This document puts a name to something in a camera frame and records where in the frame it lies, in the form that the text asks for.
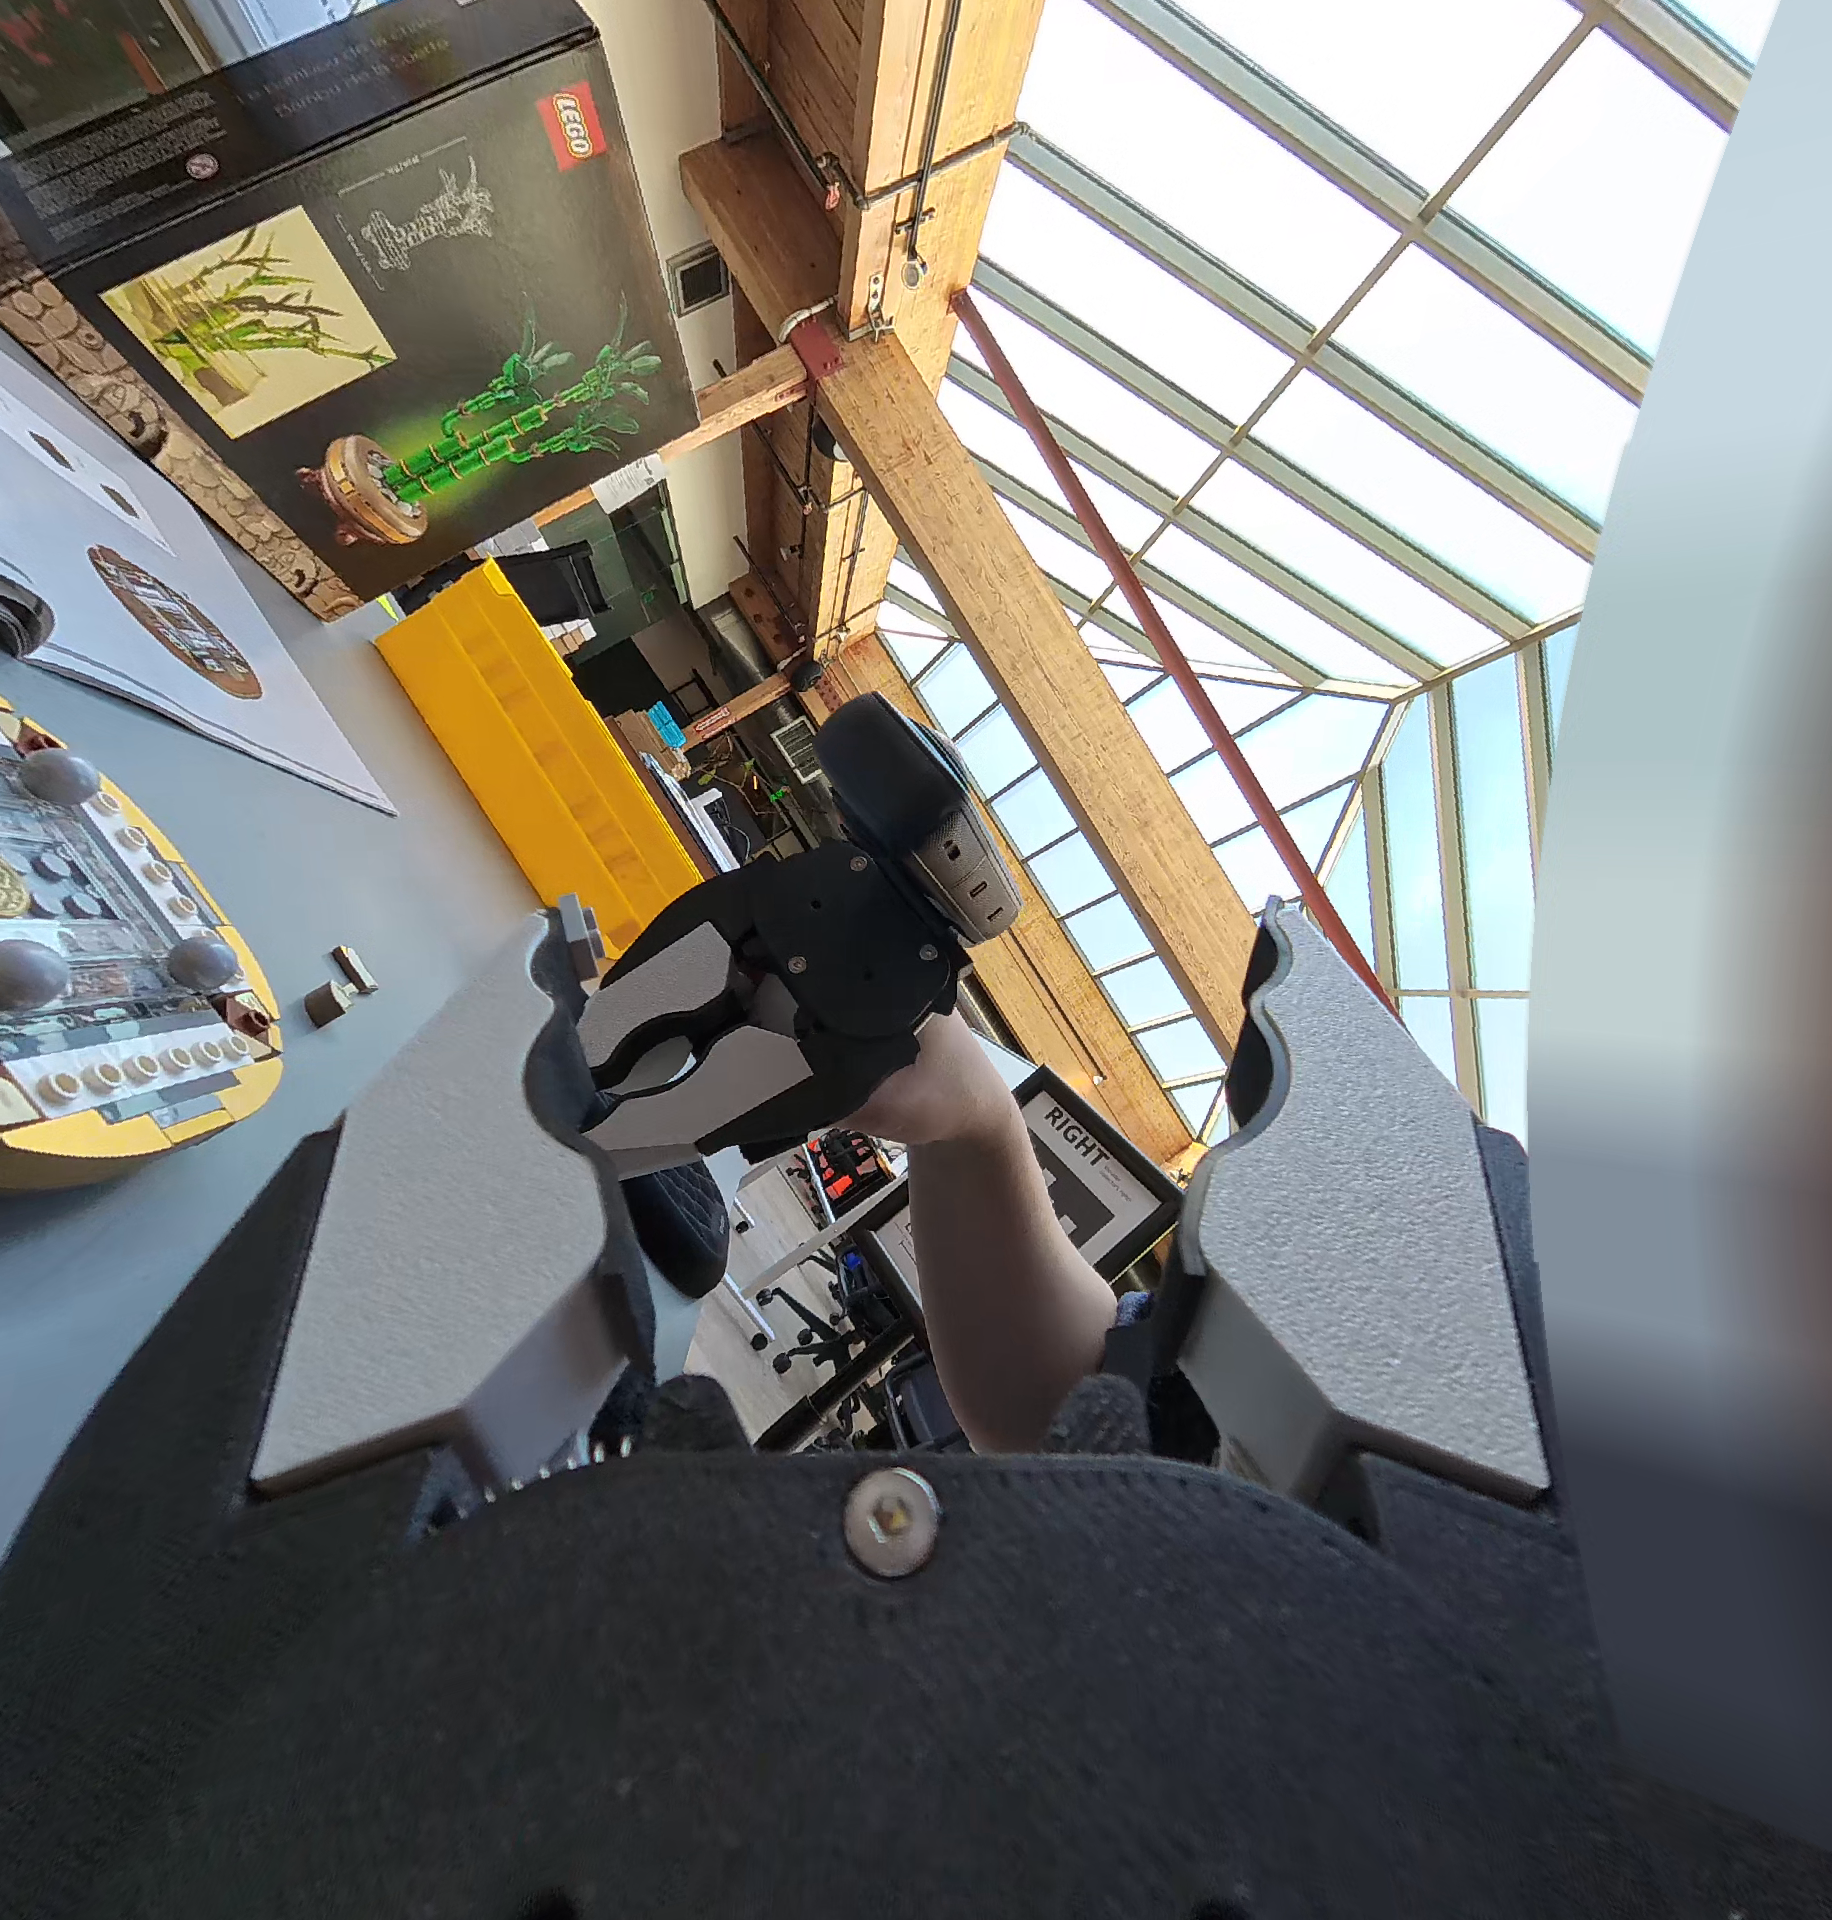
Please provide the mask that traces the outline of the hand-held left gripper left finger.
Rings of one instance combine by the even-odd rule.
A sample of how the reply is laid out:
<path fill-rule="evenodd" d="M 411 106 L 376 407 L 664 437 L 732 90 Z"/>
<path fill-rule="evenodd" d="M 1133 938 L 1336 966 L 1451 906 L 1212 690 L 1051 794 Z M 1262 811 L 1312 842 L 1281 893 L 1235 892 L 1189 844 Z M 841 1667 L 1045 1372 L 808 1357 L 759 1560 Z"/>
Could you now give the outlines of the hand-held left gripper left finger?
<path fill-rule="evenodd" d="M 514 1485 L 589 1429 L 657 1306 L 586 1139 L 586 993 L 528 914 L 348 1107 L 253 1482 L 290 1494 L 448 1447 Z"/>

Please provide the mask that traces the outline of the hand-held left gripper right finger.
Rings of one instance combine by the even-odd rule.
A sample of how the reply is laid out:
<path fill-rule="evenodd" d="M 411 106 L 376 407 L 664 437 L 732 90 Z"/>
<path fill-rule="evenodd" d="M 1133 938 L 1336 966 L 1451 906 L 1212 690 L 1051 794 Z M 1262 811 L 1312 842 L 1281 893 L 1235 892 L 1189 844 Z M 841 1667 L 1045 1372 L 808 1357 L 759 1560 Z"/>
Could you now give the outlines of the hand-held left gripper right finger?
<path fill-rule="evenodd" d="M 1474 1111 L 1309 921 L 1268 899 L 1253 1116 L 1192 1177 L 1181 1365 L 1238 1463 L 1318 1502 L 1373 1453 L 1517 1503 L 1551 1471 Z"/>

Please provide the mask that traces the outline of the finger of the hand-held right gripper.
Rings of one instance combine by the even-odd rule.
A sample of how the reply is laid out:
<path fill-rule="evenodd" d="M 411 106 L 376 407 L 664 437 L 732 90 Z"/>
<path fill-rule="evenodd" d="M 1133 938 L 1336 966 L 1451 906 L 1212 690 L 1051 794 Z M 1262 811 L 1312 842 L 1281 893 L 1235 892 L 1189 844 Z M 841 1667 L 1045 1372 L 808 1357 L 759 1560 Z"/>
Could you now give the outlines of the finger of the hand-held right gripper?
<path fill-rule="evenodd" d="M 751 1110 L 810 1076 L 796 1000 L 737 974 L 628 974 L 587 1002 L 579 1033 L 616 1110 L 587 1129 L 620 1174 L 702 1157 Z"/>
<path fill-rule="evenodd" d="M 671 1084 L 744 1019 L 744 973 L 723 932 L 699 926 L 639 966 L 612 966 L 579 1036 L 596 1084 Z"/>

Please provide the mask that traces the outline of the person's right forearm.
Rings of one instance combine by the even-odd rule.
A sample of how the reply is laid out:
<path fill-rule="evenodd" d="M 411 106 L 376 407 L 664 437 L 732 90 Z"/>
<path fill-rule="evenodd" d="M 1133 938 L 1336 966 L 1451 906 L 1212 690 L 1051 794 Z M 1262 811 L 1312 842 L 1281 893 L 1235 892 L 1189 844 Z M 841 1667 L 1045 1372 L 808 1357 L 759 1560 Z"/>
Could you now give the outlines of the person's right forearm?
<path fill-rule="evenodd" d="M 1038 1453 L 1095 1373 L 1116 1296 L 1060 1228 L 1025 1116 L 973 1028 L 920 1052 L 843 1123 L 898 1139 L 933 1360 L 978 1453 Z"/>

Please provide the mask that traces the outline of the round gold lego base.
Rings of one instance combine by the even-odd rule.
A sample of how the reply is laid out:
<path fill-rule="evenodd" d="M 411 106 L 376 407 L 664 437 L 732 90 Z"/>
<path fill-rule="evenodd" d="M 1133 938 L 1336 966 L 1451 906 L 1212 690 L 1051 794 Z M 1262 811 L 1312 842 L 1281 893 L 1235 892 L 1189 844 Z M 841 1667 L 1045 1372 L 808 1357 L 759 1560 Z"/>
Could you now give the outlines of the round gold lego base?
<path fill-rule="evenodd" d="M 160 828 L 0 697 L 0 1193 L 89 1186 L 258 1113 L 281 1024 Z"/>

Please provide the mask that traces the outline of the lego instruction booklet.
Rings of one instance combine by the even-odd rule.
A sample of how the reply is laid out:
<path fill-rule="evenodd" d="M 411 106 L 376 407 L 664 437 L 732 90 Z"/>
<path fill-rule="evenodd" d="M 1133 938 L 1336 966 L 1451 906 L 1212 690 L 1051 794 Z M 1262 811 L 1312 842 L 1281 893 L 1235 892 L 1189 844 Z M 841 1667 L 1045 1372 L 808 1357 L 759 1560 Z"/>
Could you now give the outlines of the lego instruction booklet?
<path fill-rule="evenodd" d="M 0 347 L 0 572 L 35 661 L 395 811 L 200 511 Z"/>

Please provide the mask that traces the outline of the black lego set box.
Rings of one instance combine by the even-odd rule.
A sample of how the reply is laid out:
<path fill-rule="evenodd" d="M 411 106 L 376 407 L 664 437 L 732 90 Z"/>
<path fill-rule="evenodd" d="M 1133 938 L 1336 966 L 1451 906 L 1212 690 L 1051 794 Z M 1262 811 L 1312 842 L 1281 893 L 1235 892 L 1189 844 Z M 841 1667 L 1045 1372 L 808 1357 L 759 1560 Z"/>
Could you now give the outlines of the black lego set box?
<path fill-rule="evenodd" d="M 386 3 L 23 143 L 0 325 L 322 619 L 701 420 L 581 3 Z"/>

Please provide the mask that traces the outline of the yellow plastic bin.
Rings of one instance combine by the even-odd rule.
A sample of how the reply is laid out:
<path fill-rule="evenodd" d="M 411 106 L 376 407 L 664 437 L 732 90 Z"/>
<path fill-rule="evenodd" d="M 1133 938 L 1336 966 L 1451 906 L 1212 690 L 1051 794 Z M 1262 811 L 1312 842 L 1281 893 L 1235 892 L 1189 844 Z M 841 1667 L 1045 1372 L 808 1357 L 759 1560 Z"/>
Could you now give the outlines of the yellow plastic bin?
<path fill-rule="evenodd" d="M 639 760 L 500 563 L 472 568 L 376 647 L 535 896 L 579 896 L 610 955 L 699 881 Z"/>

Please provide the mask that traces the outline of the black framed marker sign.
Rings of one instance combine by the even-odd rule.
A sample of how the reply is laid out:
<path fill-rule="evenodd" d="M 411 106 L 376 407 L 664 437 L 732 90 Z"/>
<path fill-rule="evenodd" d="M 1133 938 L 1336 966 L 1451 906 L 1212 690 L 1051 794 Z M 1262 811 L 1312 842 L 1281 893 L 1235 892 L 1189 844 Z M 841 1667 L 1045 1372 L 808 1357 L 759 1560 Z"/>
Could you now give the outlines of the black framed marker sign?
<path fill-rule="evenodd" d="M 1120 1277 L 1175 1228 L 1183 1189 L 1052 1066 L 1013 1086 L 1052 1212 L 1095 1273 Z"/>

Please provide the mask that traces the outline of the red steel pipe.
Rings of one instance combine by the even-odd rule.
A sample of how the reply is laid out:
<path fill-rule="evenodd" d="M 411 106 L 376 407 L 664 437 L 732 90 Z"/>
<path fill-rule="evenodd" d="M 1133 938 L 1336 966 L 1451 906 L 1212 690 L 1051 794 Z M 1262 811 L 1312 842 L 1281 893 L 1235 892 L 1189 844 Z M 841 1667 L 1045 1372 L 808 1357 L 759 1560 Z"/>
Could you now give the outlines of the red steel pipe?
<path fill-rule="evenodd" d="M 1227 724 L 1224 722 L 1214 701 L 1204 690 L 1201 676 L 1192 669 L 1192 661 L 1186 658 L 1178 643 L 1173 638 L 1167 623 L 1158 610 L 1152 598 L 1148 595 L 1143 578 L 1137 577 L 1133 563 L 1120 549 L 1114 531 L 1108 521 L 1103 521 L 1097 504 L 1092 502 L 1089 489 L 1083 483 L 1078 471 L 1070 463 L 1065 450 L 1048 426 L 1045 415 L 1035 404 L 1035 401 L 1026 393 L 1025 384 L 1009 362 L 1005 348 L 1000 348 L 999 338 L 991 330 L 984 319 L 973 293 L 968 288 L 957 288 L 952 293 L 952 310 L 957 321 L 968 327 L 971 338 L 978 343 L 980 354 L 992 374 L 996 387 L 1000 390 L 1009 412 L 1015 415 L 1017 423 L 1030 437 L 1035 450 L 1041 454 L 1048 471 L 1055 475 L 1058 490 L 1065 494 L 1070 511 L 1083 524 L 1084 536 L 1095 546 L 1100 562 L 1108 568 L 1114 584 L 1120 589 L 1120 595 L 1127 600 L 1143 633 L 1152 644 L 1158 660 L 1167 670 L 1169 678 L 1181 688 L 1183 699 L 1192 707 L 1193 717 L 1207 732 L 1211 746 L 1217 750 L 1217 756 L 1238 790 L 1243 793 L 1252 813 L 1262 826 L 1271 849 L 1284 862 L 1287 877 L 1292 877 L 1306 909 L 1313 914 L 1313 921 L 1329 936 L 1338 953 L 1344 962 L 1360 977 L 1366 987 L 1396 1015 L 1399 1017 L 1399 1007 L 1393 997 L 1385 989 L 1379 974 L 1372 966 L 1372 962 L 1360 952 L 1360 945 L 1352 936 L 1351 928 L 1344 923 L 1342 914 L 1333 906 L 1326 889 L 1318 881 L 1316 870 L 1309 865 L 1302 849 L 1297 844 L 1292 831 L 1279 807 L 1271 802 L 1264 781 L 1249 765 L 1247 756 L 1238 747 L 1232 736 Z"/>

